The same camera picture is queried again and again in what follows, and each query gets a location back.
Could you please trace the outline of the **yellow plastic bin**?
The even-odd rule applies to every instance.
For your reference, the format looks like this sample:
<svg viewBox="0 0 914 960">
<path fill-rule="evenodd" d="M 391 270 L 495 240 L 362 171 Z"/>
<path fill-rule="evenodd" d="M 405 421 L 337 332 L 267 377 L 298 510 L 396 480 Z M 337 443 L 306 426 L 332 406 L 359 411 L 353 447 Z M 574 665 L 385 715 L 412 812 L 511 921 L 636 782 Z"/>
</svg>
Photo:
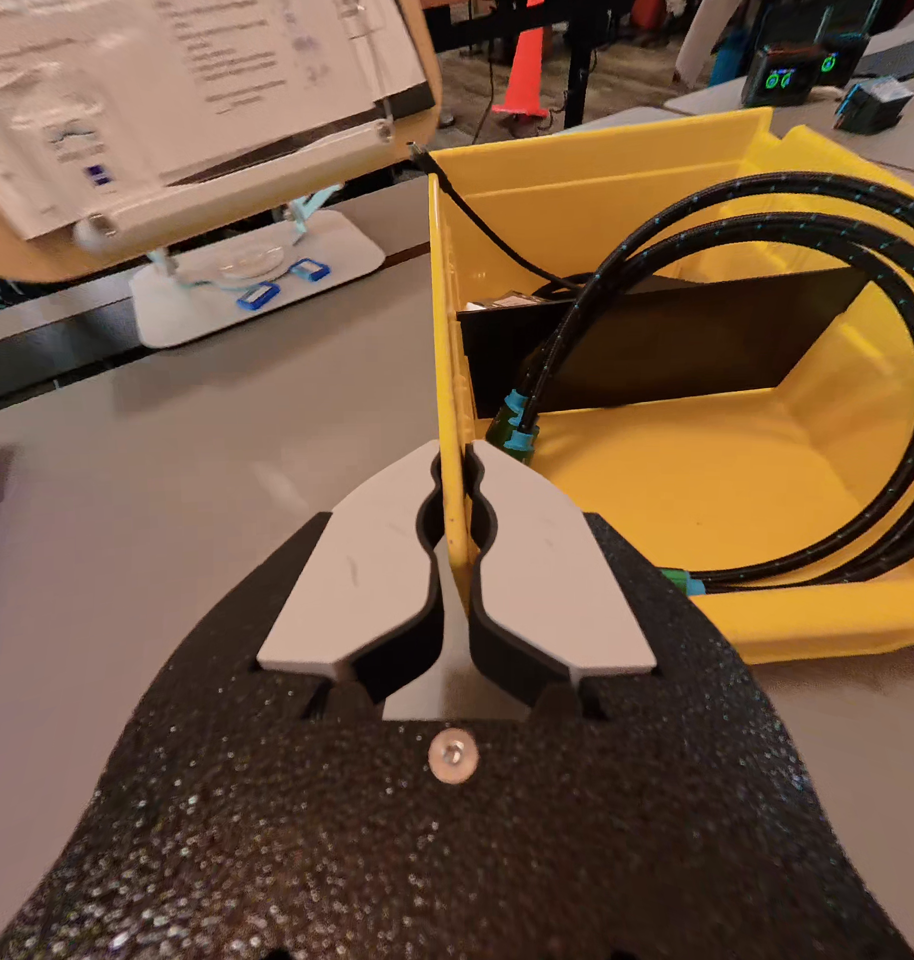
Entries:
<svg viewBox="0 0 914 960">
<path fill-rule="evenodd" d="M 847 174 L 906 190 L 914 174 L 869 162 L 807 126 L 771 133 L 768 110 L 671 116 L 550 137 L 436 151 L 451 183 L 506 241 L 556 274 L 592 270 L 633 229 L 686 195 L 742 175 Z M 474 547 L 458 455 L 484 437 L 494 402 L 471 370 L 458 311 L 534 290 L 436 183 L 431 271 L 445 532 L 466 594 Z M 789 370 L 761 386 L 681 386 L 669 398 L 553 402 L 534 470 L 597 513 L 657 567 L 763 562 L 809 546 L 867 505 L 914 421 L 908 335 L 866 288 Z M 748 663 L 890 652 L 914 644 L 914 559 L 869 582 L 697 596 Z"/>
</svg>

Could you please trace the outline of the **black flat pad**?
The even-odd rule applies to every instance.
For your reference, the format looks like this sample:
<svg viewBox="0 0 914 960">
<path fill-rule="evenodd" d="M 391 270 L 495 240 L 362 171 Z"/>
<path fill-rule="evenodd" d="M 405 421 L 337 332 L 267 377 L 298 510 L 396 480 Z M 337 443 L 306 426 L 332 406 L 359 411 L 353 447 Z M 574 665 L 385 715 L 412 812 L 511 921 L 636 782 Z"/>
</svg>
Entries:
<svg viewBox="0 0 914 960">
<path fill-rule="evenodd" d="M 914 38 L 885 50 L 865 54 L 855 67 L 853 78 L 914 78 Z"/>
</svg>

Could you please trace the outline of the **black charger with green display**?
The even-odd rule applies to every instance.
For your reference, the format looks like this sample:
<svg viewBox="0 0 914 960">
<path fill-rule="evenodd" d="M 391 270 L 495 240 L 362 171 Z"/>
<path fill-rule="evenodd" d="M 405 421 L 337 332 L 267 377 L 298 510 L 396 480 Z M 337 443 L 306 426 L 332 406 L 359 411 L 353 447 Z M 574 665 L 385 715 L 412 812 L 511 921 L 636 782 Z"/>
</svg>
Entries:
<svg viewBox="0 0 914 960">
<path fill-rule="evenodd" d="M 871 36 L 865 31 L 836 30 L 825 33 L 818 42 L 821 58 L 814 87 L 845 87 L 859 65 L 870 39 Z"/>
<path fill-rule="evenodd" d="M 768 44 L 755 51 L 740 93 L 740 107 L 783 108 L 804 104 L 821 75 L 823 48 L 816 44 Z"/>
</svg>

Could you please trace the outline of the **white leaning board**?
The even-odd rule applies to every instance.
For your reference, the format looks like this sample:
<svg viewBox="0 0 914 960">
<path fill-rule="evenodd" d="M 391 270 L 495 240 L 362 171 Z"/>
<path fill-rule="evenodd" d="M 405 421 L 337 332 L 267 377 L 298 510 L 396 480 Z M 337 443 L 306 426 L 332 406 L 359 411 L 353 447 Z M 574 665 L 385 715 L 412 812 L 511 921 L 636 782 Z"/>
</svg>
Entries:
<svg viewBox="0 0 914 960">
<path fill-rule="evenodd" d="M 675 64 L 675 78 L 693 90 L 714 44 L 741 1 L 701 1 L 683 38 Z"/>
</svg>

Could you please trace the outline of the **wooden document board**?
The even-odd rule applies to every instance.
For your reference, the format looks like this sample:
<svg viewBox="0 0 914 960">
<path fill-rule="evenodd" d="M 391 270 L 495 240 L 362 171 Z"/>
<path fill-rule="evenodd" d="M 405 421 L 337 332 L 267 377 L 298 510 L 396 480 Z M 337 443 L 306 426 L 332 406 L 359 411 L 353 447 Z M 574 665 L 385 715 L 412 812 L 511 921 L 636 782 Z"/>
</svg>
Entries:
<svg viewBox="0 0 914 960">
<path fill-rule="evenodd" d="M 403 160 L 417 2 L 0 1 L 0 279 L 56 283 Z"/>
</svg>

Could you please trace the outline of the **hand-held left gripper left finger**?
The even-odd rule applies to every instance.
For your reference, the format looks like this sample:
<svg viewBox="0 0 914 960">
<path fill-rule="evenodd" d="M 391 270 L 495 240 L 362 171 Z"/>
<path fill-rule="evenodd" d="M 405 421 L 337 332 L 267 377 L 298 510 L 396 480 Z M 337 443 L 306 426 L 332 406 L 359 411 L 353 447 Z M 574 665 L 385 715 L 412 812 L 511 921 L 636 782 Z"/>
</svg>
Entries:
<svg viewBox="0 0 914 960">
<path fill-rule="evenodd" d="M 442 527 L 439 442 L 430 440 L 324 517 L 258 665 L 356 682 L 377 704 L 425 674 L 443 643 Z"/>
</svg>

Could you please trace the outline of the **orange traffic cone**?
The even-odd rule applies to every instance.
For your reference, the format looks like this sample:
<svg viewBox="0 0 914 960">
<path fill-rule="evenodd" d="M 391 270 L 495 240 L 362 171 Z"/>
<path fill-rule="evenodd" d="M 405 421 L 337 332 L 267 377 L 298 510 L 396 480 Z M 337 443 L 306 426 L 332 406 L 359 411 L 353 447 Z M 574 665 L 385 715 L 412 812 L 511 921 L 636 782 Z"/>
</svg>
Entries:
<svg viewBox="0 0 914 960">
<path fill-rule="evenodd" d="M 490 107 L 492 114 L 534 121 L 550 116 L 540 94 L 545 33 L 545 27 L 537 27 L 519 35 L 504 99 Z"/>
</svg>

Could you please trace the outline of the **white document stand base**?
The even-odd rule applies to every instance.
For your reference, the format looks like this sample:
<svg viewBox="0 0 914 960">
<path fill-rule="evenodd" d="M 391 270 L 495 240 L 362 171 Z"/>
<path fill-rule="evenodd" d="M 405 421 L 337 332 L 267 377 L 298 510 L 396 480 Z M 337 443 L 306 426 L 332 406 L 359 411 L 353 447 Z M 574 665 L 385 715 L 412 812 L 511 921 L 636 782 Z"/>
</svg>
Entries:
<svg viewBox="0 0 914 960">
<path fill-rule="evenodd" d="M 309 283 L 288 274 L 300 258 L 329 265 L 330 276 Z M 385 261 L 367 234 L 328 208 L 303 230 L 284 220 L 172 258 L 153 254 L 130 279 L 138 338 L 153 350 L 177 347 L 365 278 Z M 256 313 L 236 306 L 242 291 L 270 280 L 282 290 L 274 304 Z"/>
</svg>

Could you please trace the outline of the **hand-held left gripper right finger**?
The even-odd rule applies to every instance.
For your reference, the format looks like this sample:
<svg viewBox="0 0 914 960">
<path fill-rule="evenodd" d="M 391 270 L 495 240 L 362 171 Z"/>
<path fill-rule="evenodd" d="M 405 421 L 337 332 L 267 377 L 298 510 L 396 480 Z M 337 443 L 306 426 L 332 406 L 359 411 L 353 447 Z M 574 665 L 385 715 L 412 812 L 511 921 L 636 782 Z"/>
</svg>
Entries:
<svg viewBox="0 0 914 960">
<path fill-rule="evenodd" d="M 526 707 L 544 691 L 650 674 L 655 654 L 583 512 L 487 441 L 465 452 L 468 631 L 478 671 Z"/>
</svg>

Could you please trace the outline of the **black Acasis box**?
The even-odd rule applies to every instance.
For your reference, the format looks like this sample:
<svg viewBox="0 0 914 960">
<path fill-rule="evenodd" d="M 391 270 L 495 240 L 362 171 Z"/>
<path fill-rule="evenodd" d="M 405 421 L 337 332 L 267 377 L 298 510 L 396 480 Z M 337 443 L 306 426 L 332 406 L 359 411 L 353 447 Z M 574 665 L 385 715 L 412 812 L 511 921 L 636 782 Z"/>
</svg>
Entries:
<svg viewBox="0 0 914 960">
<path fill-rule="evenodd" d="M 847 267 L 705 284 L 651 277 L 595 321 L 540 410 L 775 388 L 866 284 Z"/>
</svg>

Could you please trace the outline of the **dark battery block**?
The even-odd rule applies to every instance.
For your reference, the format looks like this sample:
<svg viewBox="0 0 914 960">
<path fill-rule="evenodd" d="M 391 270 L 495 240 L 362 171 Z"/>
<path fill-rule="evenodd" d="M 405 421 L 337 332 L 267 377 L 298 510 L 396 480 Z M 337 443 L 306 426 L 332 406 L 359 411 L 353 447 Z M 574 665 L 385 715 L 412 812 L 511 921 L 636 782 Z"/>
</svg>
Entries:
<svg viewBox="0 0 914 960">
<path fill-rule="evenodd" d="M 894 77 L 863 79 L 847 90 L 834 114 L 833 127 L 850 135 L 880 134 L 900 121 L 914 91 Z"/>
</svg>

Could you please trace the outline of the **blue plastic crate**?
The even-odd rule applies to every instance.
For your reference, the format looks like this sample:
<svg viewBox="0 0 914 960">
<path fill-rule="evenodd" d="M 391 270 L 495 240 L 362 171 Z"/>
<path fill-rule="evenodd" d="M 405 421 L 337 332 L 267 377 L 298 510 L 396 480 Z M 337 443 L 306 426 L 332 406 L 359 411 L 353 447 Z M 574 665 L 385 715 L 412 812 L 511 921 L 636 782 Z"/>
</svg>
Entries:
<svg viewBox="0 0 914 960">
<path fill-rule="evenodd" d="M 741 63 L 749 41 L 746 28 L 731 30 L 716 47 L 714 64 L 708 79 L 709 87 L 731 82 L 741 75 Z"/>
</svg>

